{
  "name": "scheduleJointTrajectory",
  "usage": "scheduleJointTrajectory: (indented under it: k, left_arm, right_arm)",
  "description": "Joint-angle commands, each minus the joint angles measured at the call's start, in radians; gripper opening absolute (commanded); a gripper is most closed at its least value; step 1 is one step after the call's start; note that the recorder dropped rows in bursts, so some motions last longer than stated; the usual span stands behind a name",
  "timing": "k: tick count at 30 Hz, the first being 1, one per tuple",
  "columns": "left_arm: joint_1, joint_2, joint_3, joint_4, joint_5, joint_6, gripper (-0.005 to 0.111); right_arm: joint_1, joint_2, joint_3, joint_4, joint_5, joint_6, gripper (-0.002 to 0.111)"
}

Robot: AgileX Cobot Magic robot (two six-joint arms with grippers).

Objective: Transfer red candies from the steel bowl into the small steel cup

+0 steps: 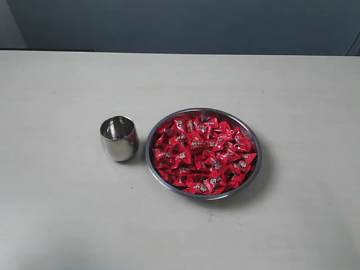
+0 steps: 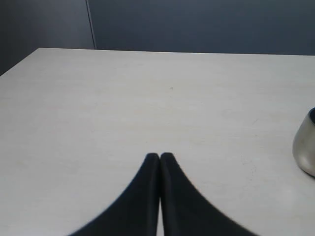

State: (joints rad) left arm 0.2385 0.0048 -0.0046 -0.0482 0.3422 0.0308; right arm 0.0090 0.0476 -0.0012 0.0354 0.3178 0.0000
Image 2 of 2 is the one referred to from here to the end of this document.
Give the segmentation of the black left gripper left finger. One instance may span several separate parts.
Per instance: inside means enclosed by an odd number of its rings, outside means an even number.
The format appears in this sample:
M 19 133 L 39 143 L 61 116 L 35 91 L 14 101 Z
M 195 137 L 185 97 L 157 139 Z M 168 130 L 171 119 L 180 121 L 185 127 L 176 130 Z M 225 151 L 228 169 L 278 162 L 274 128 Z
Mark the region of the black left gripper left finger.
M 123 193 L 73 236 L 155 236 L 159 213 L 160 160 L 148 153 Z

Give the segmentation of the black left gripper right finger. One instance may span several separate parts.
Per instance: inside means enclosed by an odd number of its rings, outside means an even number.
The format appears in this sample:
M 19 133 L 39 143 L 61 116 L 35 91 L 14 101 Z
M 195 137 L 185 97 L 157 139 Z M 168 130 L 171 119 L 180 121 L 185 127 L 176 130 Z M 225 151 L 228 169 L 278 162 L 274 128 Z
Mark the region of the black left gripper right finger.
M 253 236 L 194 187 L 172 153 L 160 157 L 161 208 L 165 236 Z

